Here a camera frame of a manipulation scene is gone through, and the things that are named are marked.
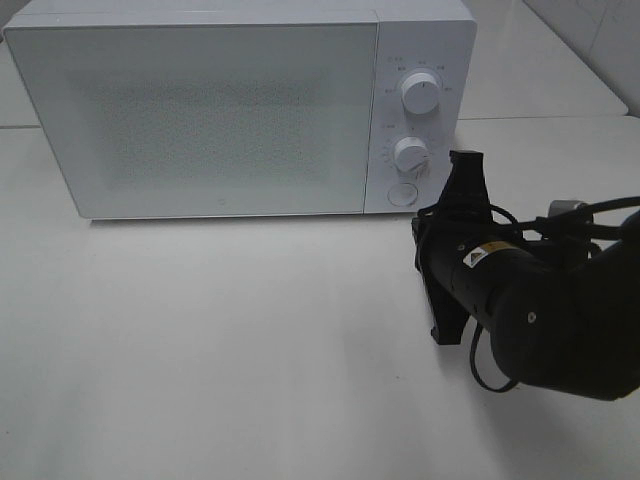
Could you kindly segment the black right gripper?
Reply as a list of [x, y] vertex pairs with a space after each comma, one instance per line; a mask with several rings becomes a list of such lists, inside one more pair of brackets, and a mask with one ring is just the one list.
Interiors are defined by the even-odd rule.
[[[451, 172], [437, 214], [462, 220], [491, 220], [484, 154], [449, 152]], [[416, 268], [433, 315], [431, 336], [438, 345], [460, 345], [469, 313], [500, 313], [505, 304], [505, 237], [489, 229], [464, 229], [434, 214], [412, 220]]]

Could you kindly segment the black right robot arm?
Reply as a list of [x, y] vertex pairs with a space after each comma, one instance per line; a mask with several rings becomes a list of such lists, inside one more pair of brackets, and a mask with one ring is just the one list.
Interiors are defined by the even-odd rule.
[[639, 387], [639, 200], [558, 200], [519, 221], [492, 204], [483, 156], [452, 151], [438, 201], [412, 221], [431, 334], [487, 335], [506, 388], [612, 401]]

